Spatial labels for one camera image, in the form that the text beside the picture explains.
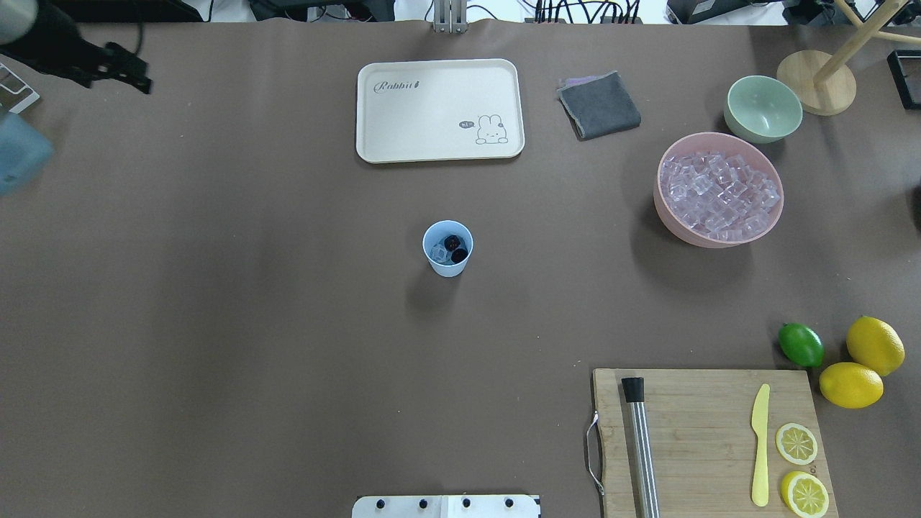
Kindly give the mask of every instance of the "lime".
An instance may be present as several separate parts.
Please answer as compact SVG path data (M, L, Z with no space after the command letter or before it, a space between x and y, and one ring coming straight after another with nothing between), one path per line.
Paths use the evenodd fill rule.
M828 490L805 471L791 471L780 481L780 496L800 518L821 518L828 512Z
M798 423L787 423L775 436L780 456L795 465L807 465L819 454L819 443L808 428Z
M822 365L825 347L809 327L803 324L784 324L777 337L780 339L780 348L793 363L803 367Z
M838 406L863 408L882 397L882 378L870 367L842 361L822 371L819 390Z
M880 376L895 371L905 361L905 346L892 326L871 316L862 316L847 330L847 352L861 365Z

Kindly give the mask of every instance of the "rabbit logo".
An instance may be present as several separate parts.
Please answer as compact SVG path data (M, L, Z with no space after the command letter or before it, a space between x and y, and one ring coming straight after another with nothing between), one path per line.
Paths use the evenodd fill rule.
M505 144L508 142L506 127L498 115L481 115L480 127L476 130L477 144Z

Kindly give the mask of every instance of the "paper cup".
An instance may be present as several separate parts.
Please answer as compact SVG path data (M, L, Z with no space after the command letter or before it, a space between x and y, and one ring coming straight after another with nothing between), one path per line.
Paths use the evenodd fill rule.
M443 265L433 260L430 254L432 253L432 247L444 241L445 238L451 234L463 240L464 246L467 248L467 257L455 265ZM451 221L450 219L439 221L429 227L428 230L426 230L426 234L422 236L422 253L426 255L426 259L428 259L428 263L432 265L435 273L442 277L454 277L463 271L464 266L467 265L467 261L470 260L470 256L473 255L473 235L467 230L467 227L464 227L457 221Z

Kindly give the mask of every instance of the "plastic knife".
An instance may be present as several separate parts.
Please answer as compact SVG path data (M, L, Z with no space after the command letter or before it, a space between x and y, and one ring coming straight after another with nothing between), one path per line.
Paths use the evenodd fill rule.
M752 476L752 501L759 507L767 505L767 400L770 395L771 385L761 385L752 408L752 430L758 437Z

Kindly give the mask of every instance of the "gray cloth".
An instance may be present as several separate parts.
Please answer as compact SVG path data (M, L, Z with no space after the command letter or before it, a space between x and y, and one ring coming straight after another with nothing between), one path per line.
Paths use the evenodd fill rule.
M568 79L557 94L584 139L639 126L641 118L617 71L588 81Z

